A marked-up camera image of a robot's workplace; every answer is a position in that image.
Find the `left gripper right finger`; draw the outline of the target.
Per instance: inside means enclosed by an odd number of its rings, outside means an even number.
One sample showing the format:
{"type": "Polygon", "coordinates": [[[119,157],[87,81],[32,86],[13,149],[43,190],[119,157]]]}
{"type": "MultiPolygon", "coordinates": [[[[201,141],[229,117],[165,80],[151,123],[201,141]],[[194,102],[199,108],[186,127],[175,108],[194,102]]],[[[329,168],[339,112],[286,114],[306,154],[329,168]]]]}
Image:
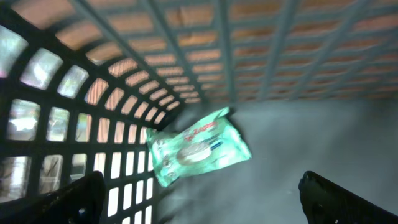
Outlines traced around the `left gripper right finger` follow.
{"type": "Polygon", "coordinates": [[[306,171],[298,189],[308,224],[397,224],[397,215],[315,172],[306,171]]]}

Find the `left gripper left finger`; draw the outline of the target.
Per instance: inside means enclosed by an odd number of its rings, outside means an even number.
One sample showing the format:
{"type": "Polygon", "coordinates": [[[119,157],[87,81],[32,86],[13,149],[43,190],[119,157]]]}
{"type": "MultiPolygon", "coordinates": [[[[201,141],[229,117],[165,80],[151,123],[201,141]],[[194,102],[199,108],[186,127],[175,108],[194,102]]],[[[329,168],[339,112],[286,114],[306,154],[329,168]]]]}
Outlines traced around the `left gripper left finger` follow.
{"type": "Polygon", "coordinates": [[[99,224],[106,186],[94,171],[56,191],[1,204],[1,223],[99,224]]]}

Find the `green Zappy wipes pack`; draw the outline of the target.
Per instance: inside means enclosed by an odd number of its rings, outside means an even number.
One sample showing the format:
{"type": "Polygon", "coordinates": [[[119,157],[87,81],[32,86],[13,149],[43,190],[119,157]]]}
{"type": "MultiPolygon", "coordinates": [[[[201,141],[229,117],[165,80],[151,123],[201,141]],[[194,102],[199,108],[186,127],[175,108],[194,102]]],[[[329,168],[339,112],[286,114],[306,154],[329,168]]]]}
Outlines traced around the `green Zappy wipes pack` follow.
{"type": "Polygon", "coordinates": [[[162,187],[252,158],[248,145],[228,120],[229,113],[229,107],[214,111],[181,133],[146,129],[152,166],[162,187]]]}

